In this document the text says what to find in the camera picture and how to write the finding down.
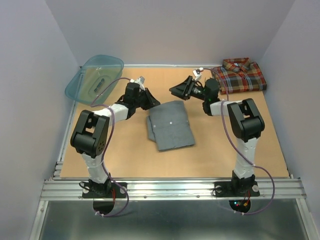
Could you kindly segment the grey long sleeve shirt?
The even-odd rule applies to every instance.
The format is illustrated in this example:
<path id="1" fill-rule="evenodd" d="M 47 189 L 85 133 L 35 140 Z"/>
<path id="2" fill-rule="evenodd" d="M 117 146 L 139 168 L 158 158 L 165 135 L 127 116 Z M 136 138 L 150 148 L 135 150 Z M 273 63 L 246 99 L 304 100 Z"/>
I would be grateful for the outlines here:
<path id="1" fill-rule="evenodd" d="M 159 152 L 194 146 L 194 135 L 181 100 L 169 101 L 151 108 L 146 117 L 148 139 Z"/>

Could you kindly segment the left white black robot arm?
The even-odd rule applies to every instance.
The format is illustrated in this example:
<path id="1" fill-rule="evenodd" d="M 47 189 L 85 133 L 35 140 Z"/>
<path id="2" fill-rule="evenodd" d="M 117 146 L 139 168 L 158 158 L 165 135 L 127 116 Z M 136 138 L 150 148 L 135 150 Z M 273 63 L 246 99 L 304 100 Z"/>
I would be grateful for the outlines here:
<path id="1" fill-rule="evenodd" d="M 114 133 L 115 123 L 128 120 L 138 108 L 146 111 L 160 104 L 143 84 L 129 82 L 124 94 L 114 104 L 101 104 L 101 110 L 83 110 L 80 113 L 70 145 L 82 155 L 89 172 L 88 185 L 100 197 L 111 193 L 111 178 L 104 164 L 104 154 Z"/>

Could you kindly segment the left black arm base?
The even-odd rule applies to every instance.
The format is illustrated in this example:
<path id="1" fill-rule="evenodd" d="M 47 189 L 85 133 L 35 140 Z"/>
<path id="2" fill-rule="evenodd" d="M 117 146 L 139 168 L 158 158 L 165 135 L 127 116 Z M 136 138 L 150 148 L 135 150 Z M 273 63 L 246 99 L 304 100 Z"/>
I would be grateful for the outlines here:
<path id="1" fill-rule="evenodd" d="M 125 199 L 127 189 L 126 182 L 119 182 L 122 188 L 112 182 L 109 178 L 105 183 L 97 183 L 89 179 L 88 181 L 80 181 L 79 186 L 82 188 L 83 199 Z"/>

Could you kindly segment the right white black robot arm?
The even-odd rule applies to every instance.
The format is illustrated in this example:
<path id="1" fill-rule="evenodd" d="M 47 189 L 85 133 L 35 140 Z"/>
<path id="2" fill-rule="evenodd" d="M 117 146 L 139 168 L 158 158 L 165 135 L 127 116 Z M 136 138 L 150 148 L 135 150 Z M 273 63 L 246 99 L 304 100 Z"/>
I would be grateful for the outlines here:
<path id="1" fill-rule="evenodd" d="M 191 97 L 203 101 L 203 111 L 209 116 L 229 117 L 232 132 L 237 145 L 231 142 L 237 152 L 233 177 L 230 182 L 231 192 L 242 195 L 248 190 L 246 179 L 254 177 L 255 151 L 258 138 L 265 129 L 265 122 L 252 98 L 240 101 L 219 99 L 220 85 L 217 80 L 210 78 L 204 85 L 198 84 L 192 76 L 182 83 L 169 89 L 172 95 L 188 100 Z"/>

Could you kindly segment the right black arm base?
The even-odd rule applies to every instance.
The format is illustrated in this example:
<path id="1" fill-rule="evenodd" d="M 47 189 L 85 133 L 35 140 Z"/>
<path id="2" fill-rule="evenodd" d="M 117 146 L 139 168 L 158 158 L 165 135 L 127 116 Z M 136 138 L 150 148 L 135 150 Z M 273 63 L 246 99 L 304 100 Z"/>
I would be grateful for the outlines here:
<path id="1" fill-rule="evenodd" d="M 246 194 L 250 194 L 251 197 L 259 197 L 260 191 L 254 174 L 239 178 L 233 171 L 230 181 L 214 182 L 211 194 L 218 198 L 244 197 Z"/>

